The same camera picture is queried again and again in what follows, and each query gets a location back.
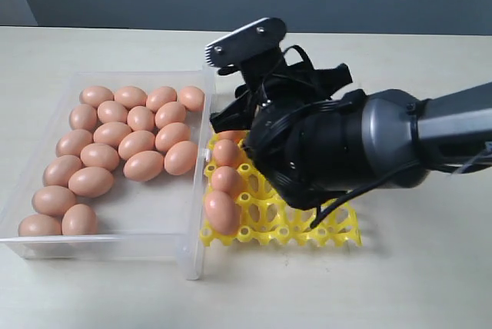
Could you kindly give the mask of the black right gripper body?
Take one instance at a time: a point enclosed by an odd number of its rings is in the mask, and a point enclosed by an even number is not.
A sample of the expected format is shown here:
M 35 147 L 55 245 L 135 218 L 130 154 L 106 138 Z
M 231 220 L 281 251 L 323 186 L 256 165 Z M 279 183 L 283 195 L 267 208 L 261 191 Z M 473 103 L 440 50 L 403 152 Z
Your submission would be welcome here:
M 268 105 L 268 101 L 273 103 L 294 95 L 299 88 L 298 83 L 275 76 L 254 89 L 250 89 L 246 84 L 239 85 L 234 91 L 232 128 L 250 129 L 259 106 Z

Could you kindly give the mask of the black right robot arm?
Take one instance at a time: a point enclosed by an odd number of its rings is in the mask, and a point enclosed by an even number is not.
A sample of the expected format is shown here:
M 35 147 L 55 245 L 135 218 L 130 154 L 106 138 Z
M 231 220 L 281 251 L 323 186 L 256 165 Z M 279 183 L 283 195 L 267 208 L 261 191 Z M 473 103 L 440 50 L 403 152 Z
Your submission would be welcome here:
M 291 207 L 315 208 L 356 190 L 413 188 L 429 171 L 489 168 L 490 84 L 420 100 L 277 76 L 237 89 L 211 115 L 216 132 L 245 130 L 244 151 Z

